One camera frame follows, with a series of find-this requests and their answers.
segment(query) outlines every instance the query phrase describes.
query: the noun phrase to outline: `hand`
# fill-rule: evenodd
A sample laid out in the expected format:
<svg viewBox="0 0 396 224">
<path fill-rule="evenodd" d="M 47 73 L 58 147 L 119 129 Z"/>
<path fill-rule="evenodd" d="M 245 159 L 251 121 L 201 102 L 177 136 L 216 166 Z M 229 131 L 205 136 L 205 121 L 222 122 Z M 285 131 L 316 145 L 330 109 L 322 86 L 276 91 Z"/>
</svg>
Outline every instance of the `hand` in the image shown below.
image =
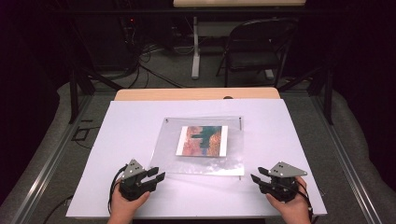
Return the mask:
<svg viewBox="0 0 396 224">
<path fill-rule="evenodd" d="M 128 201 L 120 193 L 120 183 L 116 184 L 111 199 L 111 214 L 107 224 L 128 224 L 134 218 L 134 213 L 149 198 L 149 191 L 138 199 Z"/>
<path fill-rule="evenodd" d="M 305 181 L 296 176 L 296 181 L 298 181 L 301 185 L 299 185 L 299 191 L 303 194 L 306 194 L 306 183 Z M 265 194 L 268 202 L 280 212 L 282 218 L 288 224 L 307 224 L 311 223 L 308 215 L 308 203 L 305 198 L 296 194 L 295 198 L 287 203 L 282 203 L 274 198 L 271 194 Z"/>
</svg>

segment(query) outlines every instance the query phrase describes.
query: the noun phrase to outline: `colorful picture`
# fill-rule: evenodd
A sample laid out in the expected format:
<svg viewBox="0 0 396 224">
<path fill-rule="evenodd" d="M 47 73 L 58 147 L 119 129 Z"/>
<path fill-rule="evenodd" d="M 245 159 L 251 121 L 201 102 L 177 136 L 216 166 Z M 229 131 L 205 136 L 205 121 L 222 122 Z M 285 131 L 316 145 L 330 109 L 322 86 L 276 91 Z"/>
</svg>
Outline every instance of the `colorful picture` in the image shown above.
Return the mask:
<svg viewBox="0 0 396 224">
<path fill-rule="evenodd" d="M 183 126 L 178 156 L 225 157 L 228 126 Z"/>
</svg>

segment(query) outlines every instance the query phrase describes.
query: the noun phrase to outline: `white table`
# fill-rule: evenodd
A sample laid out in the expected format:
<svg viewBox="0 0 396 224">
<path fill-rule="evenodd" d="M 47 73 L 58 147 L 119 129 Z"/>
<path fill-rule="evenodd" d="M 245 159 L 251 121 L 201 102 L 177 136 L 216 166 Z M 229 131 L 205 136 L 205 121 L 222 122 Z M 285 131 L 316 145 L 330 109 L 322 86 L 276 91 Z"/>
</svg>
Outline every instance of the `white table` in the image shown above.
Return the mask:
<svg viewBox="0 0 396 224">
<path fill-rule="evenodd" d="M 115 173 L 132 158 L 149 166 L 164 118 L 197 116 L 243 116 L 245 175 L 239 179 L 167 173 L 136 218 L 279 216 L 250 177 L 250 174 L 262 176 L 257 167 L 270 169 L 278 161 L 308 172 L 304 180 L 314 213 L 327 214 L 283 100 L 232 99 L 111 102 L 66 216 L 108 217 L 108 192 Z"/>
<path fill-rule="evenodd" d="M 302 7 L 305 0 L 174 0 L 174 7 Z M 228 36 L 241 22 L 198 22 L 193 18 L 194 56 L 191 78 L 199 78 L 198 36 Z"/>
</svg>

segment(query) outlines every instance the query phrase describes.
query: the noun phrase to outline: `gray carpet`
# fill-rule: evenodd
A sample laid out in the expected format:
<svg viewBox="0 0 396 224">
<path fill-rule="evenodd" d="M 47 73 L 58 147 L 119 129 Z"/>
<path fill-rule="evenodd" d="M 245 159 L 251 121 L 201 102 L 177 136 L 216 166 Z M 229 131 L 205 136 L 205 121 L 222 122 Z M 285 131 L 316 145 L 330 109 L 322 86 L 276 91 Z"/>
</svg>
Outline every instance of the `gray carpet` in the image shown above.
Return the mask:
<svg viewBox="0 0 396 224">
<path fill-rule="evenodd" d="M 171 78 L 185 87 L 222 87 L 223 76 L 215 77 L 219 66 L 219 55 L 203 55 L 201 60 L 201 76 L 198 80 L 192 80 L 191 55 L 169 53 L 166 51 L 153 52 L 146 67 L 165 77 Z M 115 77 L 119 74 L 106 74 L 107 77 Z M 135 74 L 116 79 L 115 82 L 123 87 L 133 83 Z M 235 75 L 230 84 L 270 82 L 262 75 L 250 74 L 248 78 Z M 85 162 L 90 154 L 95 137 L 99 131 L 102 120 L 106 114 L 109 102 L 114 98 L 115 92 L 100 82 L 94 81 L 97 89 L 93 97 L 88 98 L 88 107 L 78 119 L 80 129 L 89 129 L 87 139 L 78 141 L 71 140 L 68 136 L 64 143 L 64 154 L 57 164 L 50 182 L 45 186 L 44 193 L 32 209 L 28 223 L 42 223 L 50 211 L 64 198 L 72 195 L 81 178 Z M 329 134 L 328 128 L 323 121 L 320 111 L 317 109 L 316 98 L 307 96 L 304 90 L 307 83 L 296 87 L 294 92 L 282 93 L 294 122 L 297 134 L 300 137 L 304 153 L 311 166 L 318 186 L 323 191 L 323 201 L 328 209 L 328 215 L 321 217 L 318 223 L 370 223 L 361 210 L 361 205 L 356 198 L 356 192 L 350 186 L 350 180 L 345 175 L 345 170 L 340 165 L 334 141 Z M 140 70 L 140 76 L 132 88 L 174 88 L 175 86 L 165 82 L 162 78 L 150 75 Z M 50 154 L 62 144 L 62 138 L 67 128 L 70 116 L 70 102 L 68 86 L 59 89 L 61 104 L 55 120 L 37 150 L 34 158 L 20 179 L 15 189 L 9 194 L 0 208 L 0 223 L 11 223 L 18 213 L 23 200 L 29 193 L 29 189 L 45 166 Z M 348 110 L 345 100 L 336 92 L 333 98 L 333 122 L 334 129 L 340 137 L 342 146 L 349 155 L 350 162 L 356 169 L 361 182 L 367 189 L 371 202 L 379 214 L 382 223 L 393 223 L 396 216 L 392 212 L 396 209 L 395 192 L 389 189 L 380 179 L 374 166 L 368 160 L 368 149 L 364 135 L 361 133 L 359 124 Z M 50 217 L 48 223 L 106 223 L 105 220 L 76 220 L 65 217 L 66 206 L 60 206 Z M 266 223 L 284 223 L 281 218 L 268 218 Z"/>
</svg>

